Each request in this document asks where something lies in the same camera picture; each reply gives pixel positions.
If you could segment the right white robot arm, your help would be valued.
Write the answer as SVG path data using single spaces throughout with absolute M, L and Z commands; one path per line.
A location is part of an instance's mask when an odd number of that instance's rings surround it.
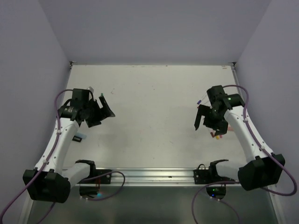
M 276 184 L 285 165 L 281 154 L 275 154 L 267 146 L 256 130 L 248 113 L 245 101 L 239 94 L 228 95 L 223 86 L 213 86 L 206 91 L 210 105 L 198 106 L 194 123 L 195 129 L 200 124 L 215 131 L 214 136 L 225 135 L 232 127 L 245 154 L 245 164 L 228 159 L 210 163 L 208 178 L 213 183 L 221 180 L 235 180 L 246 190 Z

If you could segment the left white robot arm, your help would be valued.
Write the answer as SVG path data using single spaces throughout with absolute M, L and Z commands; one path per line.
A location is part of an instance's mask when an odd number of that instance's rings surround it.
M 71 98 L 57 109 L 56 124 L 48 145 L 35 167 L 25 170 L 23 181 L 32 200 L 65 203 L 72 187 L 81 181 L 97 178 L 96 166 L 90 160 L 78 160 L 64 170 L 67 151 L 82 123 L 89 128 L 114 117 L 104 95 L 95 99 L 90 89 L 72 89 Z

